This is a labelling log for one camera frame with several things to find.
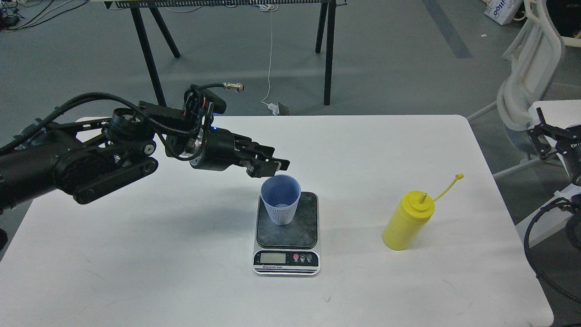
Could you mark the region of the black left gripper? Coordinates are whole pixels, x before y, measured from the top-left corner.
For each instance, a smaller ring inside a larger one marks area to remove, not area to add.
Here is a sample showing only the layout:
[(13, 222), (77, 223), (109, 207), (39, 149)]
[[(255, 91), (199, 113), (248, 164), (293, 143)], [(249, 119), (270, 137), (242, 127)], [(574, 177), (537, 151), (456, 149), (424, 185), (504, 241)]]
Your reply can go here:
[[(201, 152), (189, 161), (193, 169), (224, 171), (232, 165), (240, 166), (243, 146), (252, 141), (221, 128), (210, 128), (202, 135), (206, 137), (205, 143), (195, 148), (200, 148)], [(243, 160), (243, 167), (251, 178), (272, 177), (278, 171), (288, 170), (291, 163), (287, 159), (274, 158), (274, 147), (251, 142), (247, 150), (251, 159)]]

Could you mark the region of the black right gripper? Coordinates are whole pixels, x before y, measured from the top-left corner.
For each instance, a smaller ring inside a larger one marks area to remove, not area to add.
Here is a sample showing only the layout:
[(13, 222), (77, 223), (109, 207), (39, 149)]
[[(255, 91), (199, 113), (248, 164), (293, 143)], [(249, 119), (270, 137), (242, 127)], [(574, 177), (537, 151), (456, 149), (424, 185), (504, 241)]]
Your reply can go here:
[[(528, 129), (527, 134), (531, 140), (538, 157), (542, 161), (560, 154), (564, 160), (564, 166), (571, 183), (581, 186), (581, 141), (579, 129), (562, 129), (546, 123), (544, 114), (540, 107), (536, 108), (539, 116), (538, 129)], [(542, 143), (541, 136), (558, 137), (556, 147)]]

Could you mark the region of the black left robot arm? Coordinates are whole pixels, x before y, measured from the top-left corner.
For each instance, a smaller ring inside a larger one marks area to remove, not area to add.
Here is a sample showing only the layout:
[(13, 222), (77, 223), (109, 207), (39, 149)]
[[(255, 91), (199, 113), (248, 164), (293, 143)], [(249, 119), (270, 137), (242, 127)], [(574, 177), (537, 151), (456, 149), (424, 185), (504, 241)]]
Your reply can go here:
[(252, 178), (271, 177), (290, 162), (274, 148), (212, 125), (226, 102), (212, 92), (241, 92), (240, 83), (191, 85), (174, 109), (91, 92), (57, 106), (1, 147), (0, 203), (4, 212), (59, 189), (86, 204), (153, 174), (158, 136), (168, 157), (194, 169), (244, 167)]

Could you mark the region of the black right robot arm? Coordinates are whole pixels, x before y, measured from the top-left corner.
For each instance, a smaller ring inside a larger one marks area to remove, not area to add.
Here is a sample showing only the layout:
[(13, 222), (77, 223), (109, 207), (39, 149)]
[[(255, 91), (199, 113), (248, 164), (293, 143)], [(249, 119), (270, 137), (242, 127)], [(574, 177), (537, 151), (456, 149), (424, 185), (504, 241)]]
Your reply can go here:
[(519, 232), (524, 253), (536, 277), (552, 290), (579, 303), (577, 296), (556, 283), (533, 260), (531, 248), (558, 232), (564, 232), (569, 244), (580, 250), (580, 101), (537, 101), (529, 109), (533, 117), (527, 130), (540, 159), (556, 155), (570, 184), (556, 191), (552, 199), (533, 212)]

